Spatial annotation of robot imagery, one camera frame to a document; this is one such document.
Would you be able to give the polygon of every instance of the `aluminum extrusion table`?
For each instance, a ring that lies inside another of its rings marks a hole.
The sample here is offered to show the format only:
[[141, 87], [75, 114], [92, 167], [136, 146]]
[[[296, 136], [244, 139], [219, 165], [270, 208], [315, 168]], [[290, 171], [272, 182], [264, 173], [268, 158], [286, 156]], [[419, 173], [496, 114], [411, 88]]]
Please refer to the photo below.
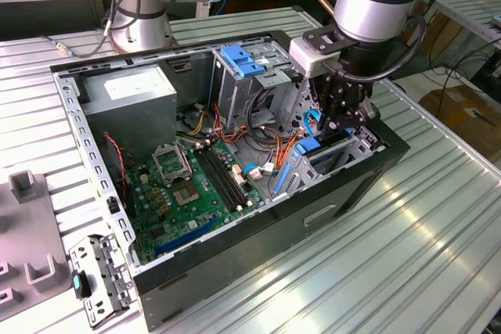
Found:
[[[172, 23], [181, 43], [282, 27], [276, 9]], [[98, 32], [58, 36], [90, 51]], [[109, 44], [101, 55], [113, 54]], [[66, 250], [107, 233], [48, 70], [67, 62], [40, 38], [0, 42], [0, 182], [47, 177]], [[499, 172], [390, 81], [374, 88], [383, 120], [411, 145], [362, 202], [156, 332], [480, 332], [501, 306]], [[0, 323], [0, 332], [91, 332], [72, 290]], [[97, 332], [146, 333], [137, 302]]]
[[437, 0], [434, 8], [487, 42], [501, 39], [501, 28], [492, 23], [501, 14], [501, 0]]

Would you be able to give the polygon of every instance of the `blue drive bracket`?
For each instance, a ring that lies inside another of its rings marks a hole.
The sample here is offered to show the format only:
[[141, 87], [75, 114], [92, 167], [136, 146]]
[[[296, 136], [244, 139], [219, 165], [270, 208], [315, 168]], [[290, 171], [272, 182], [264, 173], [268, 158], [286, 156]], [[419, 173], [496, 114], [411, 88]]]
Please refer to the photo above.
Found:
[[221, 47], [221, 55], [241, 77], [251, 77], [265, 72], [265, 68], [257, 64], [251, 58], [251, 54], [238, 45]]

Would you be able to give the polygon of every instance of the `metal bracket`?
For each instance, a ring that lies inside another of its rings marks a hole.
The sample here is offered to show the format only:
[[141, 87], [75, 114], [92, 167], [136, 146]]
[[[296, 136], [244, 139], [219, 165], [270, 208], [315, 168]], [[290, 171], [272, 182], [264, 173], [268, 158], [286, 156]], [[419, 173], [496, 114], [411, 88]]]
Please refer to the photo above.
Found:
[[90, 297], [83, 303], [92, 329], [124, 313], [137, 298], [114, 235], [89, 236], [70, 249], [70, 256], [75, 271], [90, 286]]
[[335, 23], [303, 33], [303, 40], [320, 55], [330, 55], [356, 45], [358, 42], [336, 33]]

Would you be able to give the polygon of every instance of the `blue clip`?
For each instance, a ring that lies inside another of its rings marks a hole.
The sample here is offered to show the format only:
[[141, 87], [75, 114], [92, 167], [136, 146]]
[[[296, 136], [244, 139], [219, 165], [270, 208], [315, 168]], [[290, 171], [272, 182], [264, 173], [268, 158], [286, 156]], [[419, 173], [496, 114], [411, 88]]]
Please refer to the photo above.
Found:
[[318, 149], [320, 146], [321, 145], [318, 141], [316, 141], [313, 137], [310, 137], [299, 141], [296, 145], [296, 149], [303, 156], [306, 153]]
[[241, 46], [221, 47], [221, 55], [236, 69], [241, 77], [251, 77], [265, 72], [265, 68], [257, 64], [251, 58], [251, 54], [246, 52]]

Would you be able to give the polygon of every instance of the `blue pci slot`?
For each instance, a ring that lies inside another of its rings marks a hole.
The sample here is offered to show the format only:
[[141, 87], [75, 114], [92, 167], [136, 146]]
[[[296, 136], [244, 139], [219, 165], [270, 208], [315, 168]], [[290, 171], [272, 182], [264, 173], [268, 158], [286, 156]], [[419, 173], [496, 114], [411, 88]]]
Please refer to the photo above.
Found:
[[207, 234], [211, 230], [211, 225], [214, 224], [218, 218], [214, 218], [204, 224], [203, 226], [188, 232], [187, 234], [179, 236], [177, 239], [171, 240], [170, 242], [165, 243], [163, 246], [158, 246], [155, 248], [155, 256], [159, 254], [170, 252], [171, 250], [175, 250], [180, 246], [191, 242], [192, 240], [201, 237], [204, 234]]

